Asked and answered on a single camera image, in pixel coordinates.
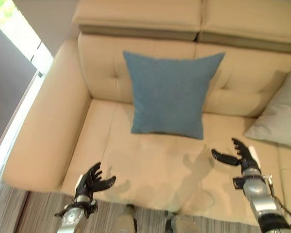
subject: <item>sofa armrest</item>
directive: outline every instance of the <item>sofa armrest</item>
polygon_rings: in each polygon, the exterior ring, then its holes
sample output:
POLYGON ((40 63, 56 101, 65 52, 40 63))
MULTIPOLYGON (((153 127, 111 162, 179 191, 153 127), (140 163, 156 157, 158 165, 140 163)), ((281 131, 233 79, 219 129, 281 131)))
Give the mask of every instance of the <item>sofa armrest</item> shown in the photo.
POLYGON ((3 179, 31 191, 64 180, 90 103, 76 40, 59 49, 6 163, 3 179))

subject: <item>sofa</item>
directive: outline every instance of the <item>sofa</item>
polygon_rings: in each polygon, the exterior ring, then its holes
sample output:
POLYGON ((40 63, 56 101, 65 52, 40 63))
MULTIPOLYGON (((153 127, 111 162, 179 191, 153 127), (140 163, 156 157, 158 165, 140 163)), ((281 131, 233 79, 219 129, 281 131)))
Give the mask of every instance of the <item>sofa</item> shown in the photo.
POLYGON ((54 59, 6 163, 9 185, 73 196, 79 176, 100 161, 104 177, 117 180, 95 193, 98 200, 257 225, 232 183, 241 169, 215 161, 210 151, 235 154, 236 137, 255 146, 263 174, 273 174, 276 195, 291 210, 291 148, 243 135, 283 84, 291 53, 86 28, 54 59), (203 140, 130 133, 134 106, 124 50, 169 59, 226 53, 204 103, 203 140))
POLYGON ((86 33, 291 53, 291 0, 80 0, 73 22, 86 33))

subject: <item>pillow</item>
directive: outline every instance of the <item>pillow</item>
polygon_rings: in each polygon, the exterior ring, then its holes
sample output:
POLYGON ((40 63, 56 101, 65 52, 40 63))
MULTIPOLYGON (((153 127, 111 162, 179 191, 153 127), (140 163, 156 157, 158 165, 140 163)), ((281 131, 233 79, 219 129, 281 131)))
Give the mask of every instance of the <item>pillow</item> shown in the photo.
POLYGON ((224 53, 196 60, 124 57, 132 80, 132 133, 170 133, 203 139, 202 107, 224 53))
POLYGON ((291 147, 291 73, 245 136, 291 147))

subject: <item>silver metal forearm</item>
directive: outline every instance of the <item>silver metal forearm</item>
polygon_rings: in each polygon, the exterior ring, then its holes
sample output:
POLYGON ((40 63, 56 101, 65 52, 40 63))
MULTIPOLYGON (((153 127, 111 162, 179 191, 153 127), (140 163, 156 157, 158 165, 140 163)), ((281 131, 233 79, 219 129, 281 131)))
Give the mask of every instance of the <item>silver metal forearm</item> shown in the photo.
MULTIPOLYGON (((89 202, 88 196, 80 195, 75 202, 89 202)), ((71 208, 68 210, 62 220, 62 226, 57 233, 81 233, 86 225, 86 217, 82 208, 71 208)))
MULTIPOLYGON (((261 176, 257 169, 247 169, 242 173, 242 176, 261 176)), ((258 219, 265 214, 282 215, 281 206, 269 194, 269 190, 265 182, 261 179, 248 179, 243 185, 245 196, 251 204, 252 211, 258 219)))
POLYGON ((291 233, 291 230, 290 229, 275 229, 275 230, 268 231, 266 233, 291 233))

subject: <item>sofa backrest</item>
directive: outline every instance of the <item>sofa backrest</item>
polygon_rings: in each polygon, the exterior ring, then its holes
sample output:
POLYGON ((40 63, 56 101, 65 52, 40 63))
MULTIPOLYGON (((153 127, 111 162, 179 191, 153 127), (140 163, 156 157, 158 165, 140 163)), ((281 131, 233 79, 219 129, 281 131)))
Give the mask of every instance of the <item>sofa backrest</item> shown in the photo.
POLYGON ((194 42, 80 34, 81 66, 93 98, 132 103, 123 51, 156 58, 196 59, 225 52, 204 112, 257 117, 291 69, 291 54, 194 42))

